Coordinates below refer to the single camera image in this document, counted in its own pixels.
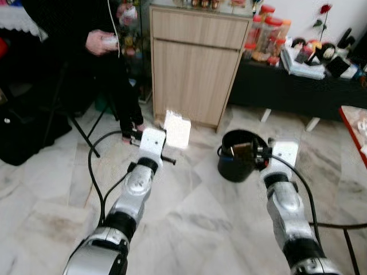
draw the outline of white wall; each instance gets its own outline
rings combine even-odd
[[[352,28],[351,35],[358,40],[367,27],[367,0],[264,0],[264,3],[275,7],[274,17],[292,20],[288,33],[291,37],[320,39],[321,27],[316,30],[312,26],[317,18],[325,19],[320,14],[324,4],[333,7],[322,42],[337,43],[348,28]]]

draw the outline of black table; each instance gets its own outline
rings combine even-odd
[[[355,80],[289,75],[282,62],[275,68],[241,60],[228,103],[341,121],[342,105],[367,108],[367,89]]]

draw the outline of red table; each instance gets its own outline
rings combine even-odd
[[[342,106],[339,112],[367,167],[367,110],[352,106]],[[359,130],[358,123],[365,123],[366,131]]]

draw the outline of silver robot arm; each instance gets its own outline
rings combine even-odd
[[[295,165],[298,145],[276,142],[272,154]],[[325,257],[304,215],[304,207],[295,183],[290,182],[292,171],[275,159],[260,173],[267,187],[267,209],[273,220],[276,241],[286,256],[292,275],[341,275]]]
[[[140,142],[140,158],[123,182],[121,196],[103,224],[70,256],[64,275],[122,275],[127,269],[130,242],[144,212],[152,180],[162,165],[166,134],[147,128]]]

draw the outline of cabinet door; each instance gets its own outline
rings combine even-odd
[[[155,114],[168,109],[217,125],[238,56],[234,50],[154,40]]]

